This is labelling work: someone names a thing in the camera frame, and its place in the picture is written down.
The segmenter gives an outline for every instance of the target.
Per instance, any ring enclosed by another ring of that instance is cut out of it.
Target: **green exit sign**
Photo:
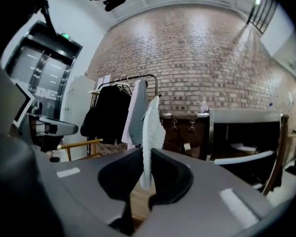
[[[62,33],[61,36],[64,37],[65,39],[70,40],[70,36],[68,34]]]

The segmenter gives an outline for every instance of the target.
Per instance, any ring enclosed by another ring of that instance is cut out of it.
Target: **white floor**
[[[296,176],[283,170],[282,186],[274,189],[273,192],[269,192],[267,195],[273,206],[278,206],[280,203],[292,198],[296,193]]]

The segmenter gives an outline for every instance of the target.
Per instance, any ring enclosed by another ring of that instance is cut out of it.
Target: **wooden floor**
[[[156,193],[154,182],[150,190],[142,189],[138,181],[133,191],[130,194],[130,206],[132,209],[133,218],[139,221],[144,221],[149,214],[148,200],[149,197]]]

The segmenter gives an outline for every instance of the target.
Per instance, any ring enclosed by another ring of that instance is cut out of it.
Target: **white cloth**
[[[135,82],[132,98],[130,99],[130,103],[129,103],[129,107],[128,107],[128,115],[127,115],[126,123],[124,126],[124,131],[123,131],[123,135],[122,135],[122,142],[128,143],[128,144],[132,144],[132,140],[130,138],[128,128],[129,128],[130,120],[132,118],[134,106],[136,103],[136,98],[138,95],[139,82],[140,82],[140,80],[137,80]]]
[[[151,187],[151,149],[162,149],[166,136],[159,117],[159,97],[156,96],[150,103],[144,119],[143,128],[143,158],[144,171],[140,177],[140,184],[143,189]]]

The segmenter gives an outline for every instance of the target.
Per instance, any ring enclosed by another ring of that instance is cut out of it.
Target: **hanging clothes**
[[[87,113],[81,135],[103,139],[104,144],[121,143],[131,97],[117,85],[101,89],[96,106]]]
[[[128,109],[128,116],[123,131],[122,142],[138,145],[143,143],[144,115],[148,107],[145,80],[137,80]]]

